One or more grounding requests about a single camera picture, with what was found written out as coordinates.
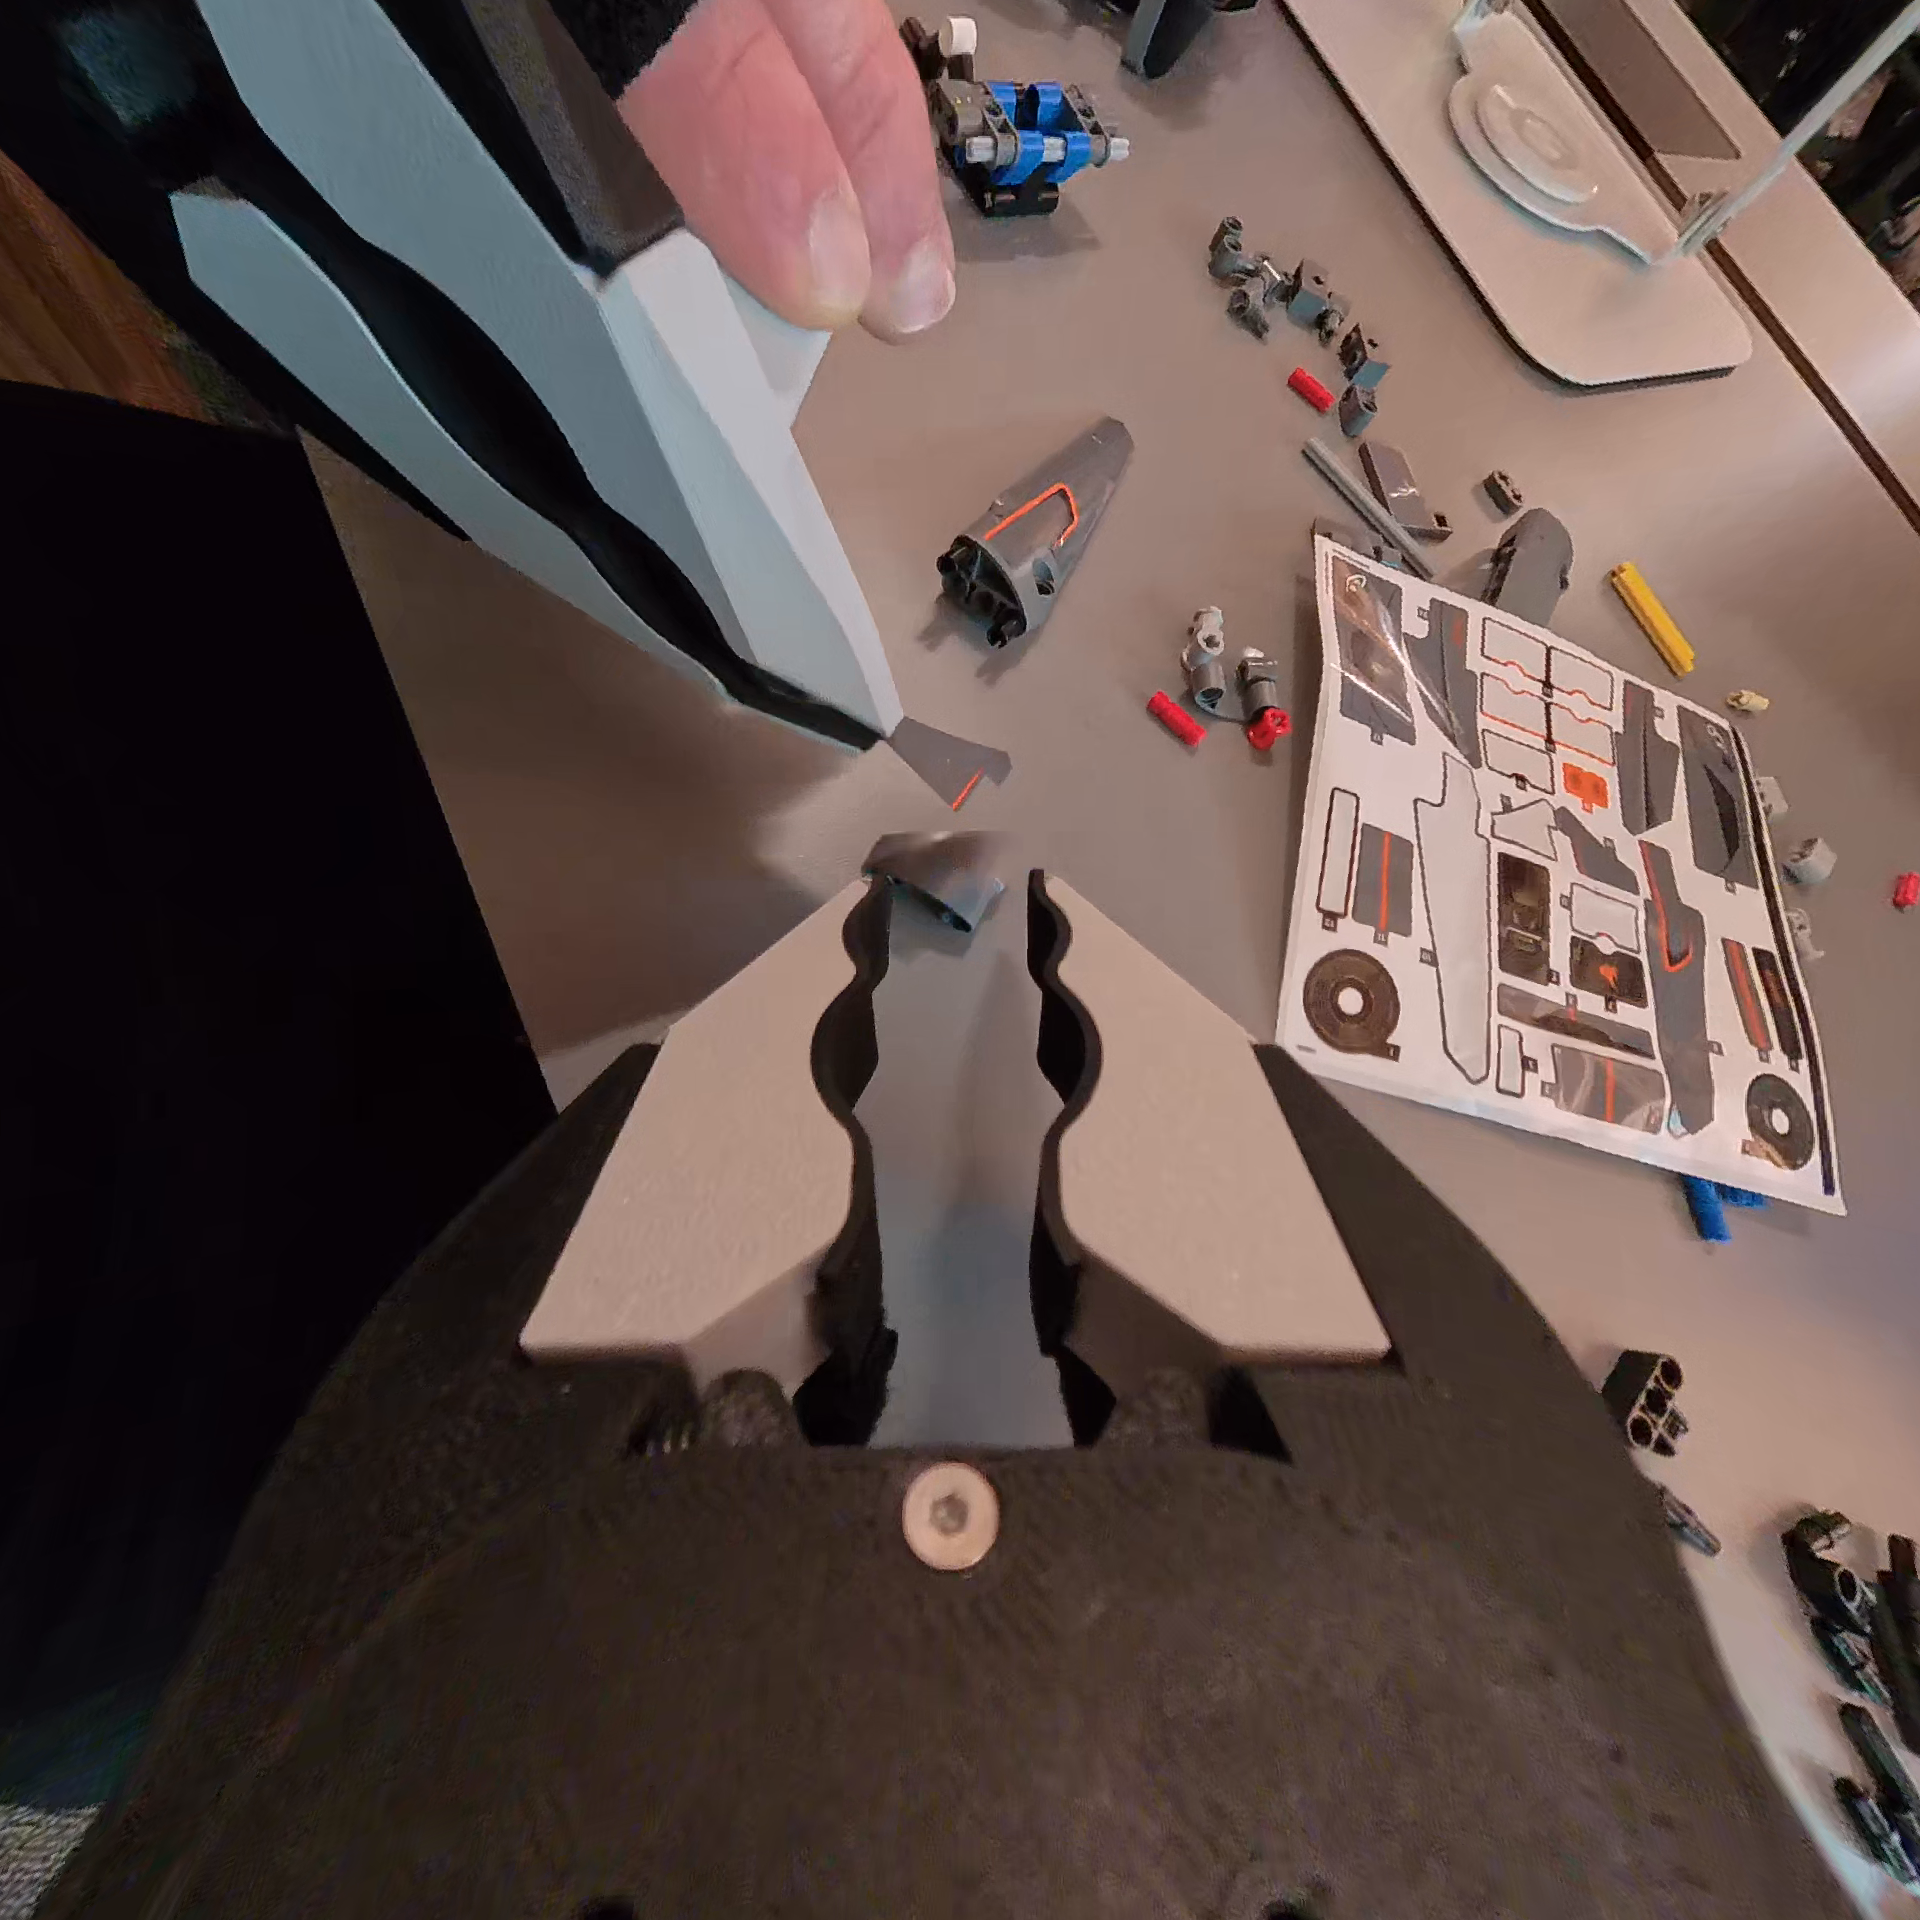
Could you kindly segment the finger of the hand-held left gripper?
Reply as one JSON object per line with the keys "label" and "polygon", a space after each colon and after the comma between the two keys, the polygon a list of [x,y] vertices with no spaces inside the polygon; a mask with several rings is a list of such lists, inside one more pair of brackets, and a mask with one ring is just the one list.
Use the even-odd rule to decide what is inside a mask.
{"label": "finger of the hand-held left gripper", "polygon": [[793,439],[825,337],[745,295],[686,225],[614,273],[571,263],[376,2],[200,12],[374,261],[479,333],[479,357],[432,353],[369,267],[343,277],[447,429],[673,644],[711,662],[728,646],[885,741],[896,681]]}
{"label": "finger of the hand-held left gripper", "polygon": [[203,297],[474,543],[737,703],[843,748],[874,745],[869,725],[769,685],[728,646],[711,662],[662,635],[563,529],[522,502],[447,429],[349,295],[269,212],[213,185],[177,193],[171,212],[186,267]]}

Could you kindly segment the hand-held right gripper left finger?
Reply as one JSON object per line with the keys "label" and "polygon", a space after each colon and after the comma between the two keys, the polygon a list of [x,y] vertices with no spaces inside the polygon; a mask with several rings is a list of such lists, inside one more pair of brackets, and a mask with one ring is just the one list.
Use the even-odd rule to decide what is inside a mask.
{"label": "hand-held right gripper left finger", "polygon": [[858,1101],[889,958],[891,897],[856,879],[667,1028],[519,1332],[529,1359],[664,1359],[697,1389],[761,1374],[813,1443],[874,1441],[899,1334]]}

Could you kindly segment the small dark grey lego piece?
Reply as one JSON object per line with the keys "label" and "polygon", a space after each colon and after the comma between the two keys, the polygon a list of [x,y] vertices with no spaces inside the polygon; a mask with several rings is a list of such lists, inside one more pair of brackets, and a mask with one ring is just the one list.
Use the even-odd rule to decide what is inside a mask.
{"label": "small dark grey lego piece", "polygon": [[970,938],[1006,890],[1006,849],[1003,833],[889,833],[874,842],[859,869]]}

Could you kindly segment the small grey orange-lined sticker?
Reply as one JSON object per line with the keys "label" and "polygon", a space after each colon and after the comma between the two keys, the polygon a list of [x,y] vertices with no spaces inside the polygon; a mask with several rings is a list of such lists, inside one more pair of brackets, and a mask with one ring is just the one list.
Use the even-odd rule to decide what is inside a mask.
{"label": "small grey orange-lined sticker", "polygon": [[1013,773],[1008,751],[910,716],[888,735],[888,745],[952,811],[958,811],[982,783],[1001,783]]}

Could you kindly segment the lego sticker sheet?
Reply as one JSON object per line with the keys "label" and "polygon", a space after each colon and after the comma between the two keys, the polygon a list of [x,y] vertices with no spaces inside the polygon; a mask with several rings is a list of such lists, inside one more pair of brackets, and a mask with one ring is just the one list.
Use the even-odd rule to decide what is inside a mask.
{"label": "lego sticker sheet", "polygon": [[1735,725],[1318,534],[1278,1045],[1353,1089],[1842,1215]]}

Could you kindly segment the blue and black lego assembly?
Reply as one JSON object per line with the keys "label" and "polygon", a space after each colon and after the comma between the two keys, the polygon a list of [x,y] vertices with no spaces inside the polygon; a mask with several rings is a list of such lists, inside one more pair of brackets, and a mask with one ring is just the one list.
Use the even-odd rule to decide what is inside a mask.
{"label": "blue and black lego assembly", "polygon": [[947,74],[926,85],[926,106],[950,173],[985,219],[1049,215],[1067,181],[1133,153],[1095,95],[1073,82]]}

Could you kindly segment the cluster of grey lego connectors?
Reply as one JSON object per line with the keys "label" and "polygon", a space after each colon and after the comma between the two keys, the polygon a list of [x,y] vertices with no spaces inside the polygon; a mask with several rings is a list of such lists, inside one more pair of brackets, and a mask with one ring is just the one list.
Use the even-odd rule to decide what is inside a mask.
{"label": "cluster of grey lego connectors", "polygon": [[1226,315],[1251,339],[1265,342],[1275,339],[1278,329],[1293,326],[1335,357],[1326,374],[1299,367],[1321,378],[1335,394],[1335,412],[1321,419],[1335,421],[1344,441],[1366,439],[1379,419],[1391,362],[1379,337],[1355,321],[1353,301],[1334,285],[1329,273],[1311,257],[1286,263],[1249,246],[1242,219],[1229,215],[1207,242],[1207,274],[1229,289]]}

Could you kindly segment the dark grey lego panel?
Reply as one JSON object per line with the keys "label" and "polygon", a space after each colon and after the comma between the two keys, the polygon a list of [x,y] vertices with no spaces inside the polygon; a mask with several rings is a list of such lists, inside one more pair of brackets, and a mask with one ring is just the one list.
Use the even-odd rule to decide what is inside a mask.
{"label": "dark grey lego panel", "polygon": [[1425,543],[1453,539],[1450,516],[1429,502],[1402,447],[1379,439],[1360,439],[1358,453],[1379,506],[1408,538]]}

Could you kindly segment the dark grey rounded lego shell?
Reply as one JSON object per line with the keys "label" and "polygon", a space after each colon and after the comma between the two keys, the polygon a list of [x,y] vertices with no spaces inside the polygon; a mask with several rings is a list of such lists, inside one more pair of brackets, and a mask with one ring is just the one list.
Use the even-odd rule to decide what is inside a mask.
{"label": "dark grey rounded lego shell", "polygon": [[1550,628],[1575,563],[1566,524],[1543,507],[1521,511],[1501,541],[1457,567],[1442,588],[1536,628]]}

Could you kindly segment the person's left hand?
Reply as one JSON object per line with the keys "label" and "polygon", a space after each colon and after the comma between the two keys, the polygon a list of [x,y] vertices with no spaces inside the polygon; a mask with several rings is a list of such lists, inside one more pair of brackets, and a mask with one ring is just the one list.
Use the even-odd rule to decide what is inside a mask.
{"label": "person's left hand", "polygon": [[703,2],[616,107],[763,307],[888,342],[954,309],[919,74],[880,2]]}

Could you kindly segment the person's black trouser leg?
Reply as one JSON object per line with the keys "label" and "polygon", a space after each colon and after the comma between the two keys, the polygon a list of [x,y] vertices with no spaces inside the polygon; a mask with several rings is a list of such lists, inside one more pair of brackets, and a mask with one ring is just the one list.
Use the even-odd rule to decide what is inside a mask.
{"label": "person's black trouser leg", "polygon": [[297,443],[6,385],[6,1738],[137,1717],[551,1119]]}

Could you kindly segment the dark object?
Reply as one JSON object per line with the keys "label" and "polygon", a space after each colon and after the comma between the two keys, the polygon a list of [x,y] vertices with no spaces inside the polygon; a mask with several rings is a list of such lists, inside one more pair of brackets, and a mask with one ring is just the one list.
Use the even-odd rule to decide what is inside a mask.
{"label": "dark object", "polygon": [[1216,14],[1216,2],[1134,2],[1121,63],[1141,81],[1162,81]]}

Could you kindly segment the grey axle rod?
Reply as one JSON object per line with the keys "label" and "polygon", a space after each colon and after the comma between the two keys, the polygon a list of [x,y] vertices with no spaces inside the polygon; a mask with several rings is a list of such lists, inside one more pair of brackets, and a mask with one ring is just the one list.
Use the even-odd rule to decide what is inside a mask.
{"label": "grey axle rod", "polygon": [[1417,538],[1407,530],[1393,511],[1387,511],[1369,489],[1338,459],[1334,445],[1321,439],[1309,439],[1303,443],[1303,457],[1309,467],[1319,474],[1319,477],[1334,486],[1334,492],[1369,526],[1376,534],[1391,541],[1417,578],[1425,582],[1437,580],[1437,572],[1429,564],[1423,543]]}

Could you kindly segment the yellow axle brick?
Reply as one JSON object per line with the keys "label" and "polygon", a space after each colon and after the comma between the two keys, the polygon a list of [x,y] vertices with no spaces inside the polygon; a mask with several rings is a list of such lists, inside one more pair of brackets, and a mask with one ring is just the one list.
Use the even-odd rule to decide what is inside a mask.
{"label": "yellow axle brick", "polygon": [[1693,676],[1696,673],[1696,649],[1681,631],[1663,596],[1649,586],[1645,572],[1635,563],[1623,561],[1608,572],[1608,582],[1615,588],[1618,601],[1635,617],[1670,673],[1679,679]]}

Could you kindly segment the grey monitor stand base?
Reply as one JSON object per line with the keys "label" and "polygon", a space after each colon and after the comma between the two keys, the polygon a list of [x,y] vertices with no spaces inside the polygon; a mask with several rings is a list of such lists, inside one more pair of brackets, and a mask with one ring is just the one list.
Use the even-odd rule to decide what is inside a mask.
{"label": "grey monitor stand base", "polygon": [[1286,12],[1531,366],[1609,390],[1750,362],[1741,305],[1526,4]]}

